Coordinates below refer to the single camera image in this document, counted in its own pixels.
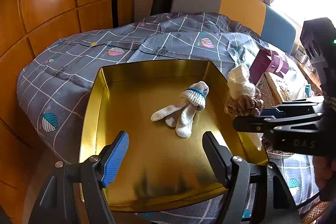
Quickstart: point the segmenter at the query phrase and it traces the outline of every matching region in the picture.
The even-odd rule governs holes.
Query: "leaf pattern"
[[[212,44],[211,40],[207,37],[201,38],[202,45],[207,48],[214,48],[215,46]]]
[[[56,59],[58,58],[58,56],[52,56],[50,57],[50,59],[47,59],[46,61],[44,61],[44,64],[48,64],[48,63],[52,63],[54,62]]]
[[[45,132],[53,132],[58,129],[57,117],[54,113],[42,115],[42,128]]]
[[[249,209],[245,209],[243,213],[243,218],[248,218],[251,216],[251,212]]]
[[[114,47],[108,50],[108,54],[111,56],[117,56],[117,55],[121,55],[124,53],[125,51],[122,48],[118,48],[118,47]]]
[[[300,189],[301,184],[296,179],[291,179],[288,184],[288,188],[292,194],[292,196],[295,196]]]

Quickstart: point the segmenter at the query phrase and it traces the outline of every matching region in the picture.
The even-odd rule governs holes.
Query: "pink leaf print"
[[[111,56],[117,56],[117,55],[121,55],[124,53],[125,51],[122,48],[118,48],[118,47],[114,47],[108,50],[108,54]]]
[[[211,40],[207,37],[201,38],[202,45],[207,48],[214,48],[215,46],[212,44]]]

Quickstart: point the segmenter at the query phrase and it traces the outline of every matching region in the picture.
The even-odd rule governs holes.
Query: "bedding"
[[[203,59],[211,60],[227,77],[236,65],[245,63],[250,67],[260,48],[268,48],[268,43],[224,15],[179,12],[150,16],[116,29],[57,40],[21,71],[17,98],[38,135],[60,160],[76,163],[86,105],[100,67],[143,60]],[[300,86],[305,86],[306,80],[292,60],[285,78],[291,83],[291,98],[303,98]],[[296,203],[317,191],[310,156],[295,155],[277,164],[288,184],[295,188]],[[181,209],[162,215],[180,219],[170,222],[167,217],[168,223],[201,223],[201,219],[202,223],[211,223],[220,200],[217,197],[204,202],[204,206],[198,204],[197,211],[203,212],[200,217],[185,217],[187,213],[179,213]]]

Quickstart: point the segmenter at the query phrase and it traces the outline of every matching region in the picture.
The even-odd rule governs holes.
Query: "blue gripper pad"
[[[261,111],[261,116],[274,116],[276,119],[283,118],[284,112],[279,111],[276,107],[263,108]]]
[[[125,131],[120,131],[106,154],[102,157],[100,163],[102,164],[103,170],[101,178],[101,186],[103,188],[106,188],[108,184],[114,181],[127,152],[128,145],[128,134]]]

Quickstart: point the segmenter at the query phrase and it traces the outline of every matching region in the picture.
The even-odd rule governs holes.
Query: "cable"
[[[317,192],[315,195],[313,195],[311,198],[307,199],[305,202],[302,202],[301,204],[297,205],[296,208],[300,209],[303,206],[306,206],[308,203],[312,202],[315,198],[317,198],[320,195],[320,192]]]

